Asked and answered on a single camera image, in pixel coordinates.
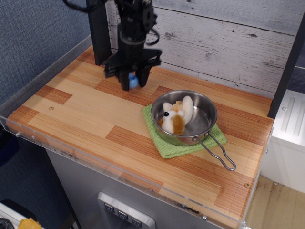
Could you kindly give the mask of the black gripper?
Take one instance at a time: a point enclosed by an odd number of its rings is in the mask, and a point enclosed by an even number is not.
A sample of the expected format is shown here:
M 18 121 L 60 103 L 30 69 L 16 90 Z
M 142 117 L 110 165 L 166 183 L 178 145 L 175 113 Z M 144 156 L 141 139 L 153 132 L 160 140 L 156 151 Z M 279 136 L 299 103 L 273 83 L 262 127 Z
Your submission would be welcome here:
M 161 64 L 159 49 L 146 49 L 146 39 L 131 41 L 126 38 L 118 39 L 118 51 L 103 62 L 105 77 L 118 76 L 124 91 L 129 90 L 129 71 L 137 71 L 140 87 L 147 84 L 150 69 Z

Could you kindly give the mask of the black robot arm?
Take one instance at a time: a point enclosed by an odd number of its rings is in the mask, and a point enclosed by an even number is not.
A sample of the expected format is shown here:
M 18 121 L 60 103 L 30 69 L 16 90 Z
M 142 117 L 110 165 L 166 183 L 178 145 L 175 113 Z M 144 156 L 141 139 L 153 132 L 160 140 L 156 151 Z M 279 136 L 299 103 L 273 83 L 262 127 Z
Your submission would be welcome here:
M 150 0 L 117 0 L 120 23 L 117 29 L 118 51 L 112 55 L 104 0 L 88 0 L 82 7 L 64 1 L 71 9 L 88 14 L 95 63 L 104 66 L 105 77 L 116 76 L 122 89 L 130 89 L 129 74 L 135 73 L 138 85 L 144 87 L 152 67 L 160 65 L 161 50 L 146 49 L 146 36 L 155 35 L 157 15 Z

